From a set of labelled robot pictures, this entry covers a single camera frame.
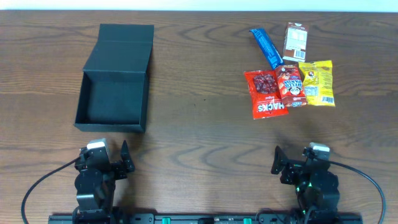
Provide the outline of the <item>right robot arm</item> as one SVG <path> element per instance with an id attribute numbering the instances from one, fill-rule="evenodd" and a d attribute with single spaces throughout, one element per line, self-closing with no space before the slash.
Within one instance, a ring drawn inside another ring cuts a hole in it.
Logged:
<path id="1" fill-rule="evenodd" d="M 293 185 L 299 208 L 284 218 L 285 223 L 333 223 L 340 199 L 338 177 L 329 171 L 330 148 L 311 142 L 303 150 L 305 161 L 289 159 L 275 147 L 271 173 L 280 175 L 282 184 Z"/>

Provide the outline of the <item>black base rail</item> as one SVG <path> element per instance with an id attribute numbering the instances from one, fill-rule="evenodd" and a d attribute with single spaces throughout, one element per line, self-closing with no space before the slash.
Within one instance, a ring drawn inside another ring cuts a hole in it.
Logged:
<path id="1" fill-rule="evenodd" d="M 137 213 L 127 218 L 112 221 L 88 221 L 79 218 L 73 221 L 72 215 L 51 215 L 49 224 L 72 223 L 123 223 L 123 224 L 273 224 L 273 223 L 304 223 L 304 217 L 294 219 L 293 215 L 262 213 L 260 215 L 153 215 Z M 363 223 L 357 215 L 340 215 L 331 221 L 309 220 L 307 223 Z"/>

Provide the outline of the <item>blue cookie packet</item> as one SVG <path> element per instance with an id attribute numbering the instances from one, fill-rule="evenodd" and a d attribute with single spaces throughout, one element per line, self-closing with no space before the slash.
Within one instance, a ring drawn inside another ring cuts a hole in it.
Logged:
<path id="1" fill-rule="evenodd" d="M 263 28 L 251 29 L 250 32 L 253 34 L 271 69 L 275 70 L 278 66 L 284 65 L 282 57 Z"/>

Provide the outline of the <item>red Hacks candy bag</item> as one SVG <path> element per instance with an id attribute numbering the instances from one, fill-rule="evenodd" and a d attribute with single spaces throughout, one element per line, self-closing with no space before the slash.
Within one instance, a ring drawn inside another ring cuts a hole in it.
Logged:
<path id="1" fill-rule="evenodd" d="M 253 119 L 283 116 L 289 113 L 282 103 L 275 71 L 245 71 L 244 76 L 251 96 Z"/>

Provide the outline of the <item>black gift box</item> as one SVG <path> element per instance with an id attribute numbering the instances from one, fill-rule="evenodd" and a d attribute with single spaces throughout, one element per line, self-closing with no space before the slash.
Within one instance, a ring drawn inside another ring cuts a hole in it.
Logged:
<path id="1" fill-rule="evenodd" d="M 83 67 L 76 128 L 117 133 L 146 130 L 153 38 L 153 25 L 100 25 Z"/>

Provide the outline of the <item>Hello Panda biscuit box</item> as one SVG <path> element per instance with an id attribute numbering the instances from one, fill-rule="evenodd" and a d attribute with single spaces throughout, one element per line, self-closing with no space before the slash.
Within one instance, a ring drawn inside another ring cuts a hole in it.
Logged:
<path id="1" fill-rule="evenodd" d="M 296 65 L 280 65 L 276 68 L 277 84 L 282 103 L 286 107 L 307 105 L 299 68 Z"/>

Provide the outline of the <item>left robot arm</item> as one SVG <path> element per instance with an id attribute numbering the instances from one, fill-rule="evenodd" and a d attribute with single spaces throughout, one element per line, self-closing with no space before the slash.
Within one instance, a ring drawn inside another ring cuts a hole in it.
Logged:
<path id="1" fill-rule="evenodd" d="M 121 159 L 116 162 L 109 160 L 105 138 L 90 141 L 81 148 L 75 169 L 79 172 L 75 179 L 78 207 L 72 213 L 73 223 L 130 222 L 121 208 L 113 205 L 116 181 L 135 170 L 126 141 L 121 147 Z"/>

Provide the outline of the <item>yellow snack bag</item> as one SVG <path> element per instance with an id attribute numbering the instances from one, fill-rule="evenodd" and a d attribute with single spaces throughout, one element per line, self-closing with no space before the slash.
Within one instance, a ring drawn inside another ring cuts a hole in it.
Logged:
<path id="1" fill-rule="evenodd" d="M 299 62 L 298 67 L 304 75 L 303 87 L 308 104 L 335 106 L 332 61 Z"/>

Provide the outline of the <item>brown drink carton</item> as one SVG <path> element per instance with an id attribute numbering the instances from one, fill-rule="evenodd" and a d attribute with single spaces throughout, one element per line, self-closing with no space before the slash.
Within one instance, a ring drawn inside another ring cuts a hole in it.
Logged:
<path id="1" fill-rule="evenodd" d="M 309 26 L 288 22 L 285 30 L 283 59 L 293 62 L 305 62 Z"/>

